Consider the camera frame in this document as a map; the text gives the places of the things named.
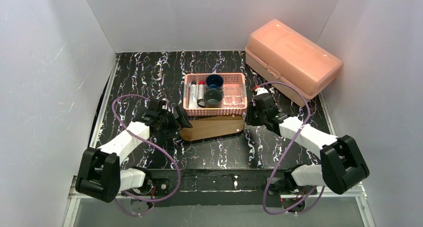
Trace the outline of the brown wooden oval tray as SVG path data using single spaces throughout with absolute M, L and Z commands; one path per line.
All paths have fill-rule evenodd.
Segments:
M 192 128 L 179 131 L 185 141 L 220 137 L 241 132 L 245 127 L 242 116 L 215 116 L 190 121 Z

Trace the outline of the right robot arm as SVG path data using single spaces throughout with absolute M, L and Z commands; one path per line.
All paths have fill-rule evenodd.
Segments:
M 264 88 L 258 88 L 248 104 L 245 122 L 250 126 L 265 126 L 320 159 L 319 165 L 297 165 L 285 171 L 282 181 L 285 189 L 293 191 L 304 186 L 323 186 L 341 195 L 370 175 L 354 138 L 324 133 L 309 124 L 304 125 L 297 117 L 280 112 Z

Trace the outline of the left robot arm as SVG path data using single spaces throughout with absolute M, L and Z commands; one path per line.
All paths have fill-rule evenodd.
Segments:
M 132 119 L 124 130 L 99 148 L 87 148 L 82 155 L 76 178 L 77 192 L 92 198 L 112 202 L 120 192 L 140 188 L 149 179 L 147 170 L 122 169 L 123 160 L 142 143 L 162 152 L 174 165 L 178 181 L 181 171 L 175 159 L 157 144 L 149 141 L 151 135 L 174 134 L 183 128 L 192 128 L 186 111 L 180 105 L 168 109 L 166 100 L 152 99 L 146 110 Z

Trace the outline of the grey green mug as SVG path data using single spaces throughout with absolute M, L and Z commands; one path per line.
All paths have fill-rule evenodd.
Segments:
M 223 101 L 223 92 L 218 89 L 209 89 L 199 94 L 197 106 L 199 108 L 219 108 Z

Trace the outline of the dark blue mug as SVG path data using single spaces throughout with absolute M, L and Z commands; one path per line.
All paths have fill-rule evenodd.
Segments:
M 211 74 L 206 78 L 205 83 L 206 83 L 207 90 L 209 89 L 221 90 L 224 84 L 224 79 L 221 75 Z

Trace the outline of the pink plastic basket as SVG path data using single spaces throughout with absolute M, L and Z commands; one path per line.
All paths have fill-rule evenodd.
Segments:
M 247 109 L 247 92 L 245 76 L 242 73 L 219 73 L 224 79 L 223 87 L 242 87 L 245 92 L 245 106 L 243 108 L 196 108 L 189 109 L 190 84 L 192 81 L 204 81 L 209 73 L 191 73 L 185 75 L 182 106 L 188 116 L 224 116 L 224 115 L 243 115 Z

